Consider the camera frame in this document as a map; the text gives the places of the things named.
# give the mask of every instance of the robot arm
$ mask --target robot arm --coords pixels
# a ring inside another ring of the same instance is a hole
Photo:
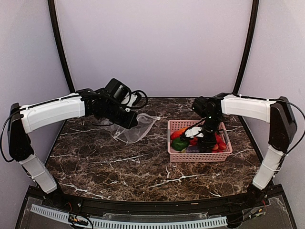
[[[127,86],[112,79],[105,88],[97,91],[84,89],[34,105],[20,107],[18,103],[13,104],[8,128],[10,156],[22,165],[46,194],[60,192],[54,177],[34,153],[28,133],[55,122],[89,115],[98,119],[108,118],[130,129],[138,124],[137,114],[131,109],[140,99],[138,92],[132,93]]]
[[[283,156],[297,130],[290,105],[281,101],[288,102],[285,97],[280,97],[277,101],[268,101],[221,93],[211,98],[196,98],[192,105],[192,109],[205,118],[205,122],[202,128],[193,127],[186,130],[185,136],[199,137],[198,144],[203,150],[210,150],[215,145],[214,133],[218,130],[223,114],[240,115],[270,123],[268,150],[248,187],[249,206],[253,206],[255,201],[264,195],[264,189],[279,170]]]

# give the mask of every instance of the plastic basket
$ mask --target plastic basket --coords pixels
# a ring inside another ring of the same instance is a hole
[[[232,153],[232,146],[224,126],[224,123],[220,123],[219,129],[223,129],[223,134],[221,135],[223,141],[226,143],[227,148],[223,153],[180,153],[173,148],[171,148],[171,134],[180,130],[181,128],[192,126],[199,121],[196,120],[170,120],[167,124],[167,151],[170,154],[171,162],[219,162],[225,161],[226,158]]]

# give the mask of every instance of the ventilation grille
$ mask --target ventilation grille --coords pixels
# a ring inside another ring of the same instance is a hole
[[[32,204],[31,212],[68,224],[69,214]],[[227,226],[227,217],[174,223],[134,223],[90,218],[95,229],[207,229]]]

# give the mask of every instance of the white wall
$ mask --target white wall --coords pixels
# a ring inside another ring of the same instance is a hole
[[[10,106],[33,104],[69,93],[57,54],[46,0],[0,0],[0,124]],[[45,161],[61,123],[30,135]],[[8,153],[4,135],[4,149]],[[17,162],[0,156],[0,228],[15,227],[31,180]]]
[[[76,89],[112,77],[149,96],[230,92],[252,1],[57,0]]]
[[[244,95],[286,96],[305,111],[305,2],[260,1],[253,45],[242,83]],[[304,120],[294,110],[300,132]],[[267,149],[269,125],[247,119],[262,152]],[[305,228],[305,141],[285,160],[275,178],[282,183],[298,228]]]

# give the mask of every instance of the marble table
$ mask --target marble table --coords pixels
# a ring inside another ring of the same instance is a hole
[[[47,162],[67,194],[127,201],[180,201],[246,192],[260,162],[236,116],[224,123],[233,153],[225,162],[170,163],[167,122],[200,120],[191,98],[150,98],[138,113],[160,116],[135,144],[116,141],[94,117],[67,120]]]

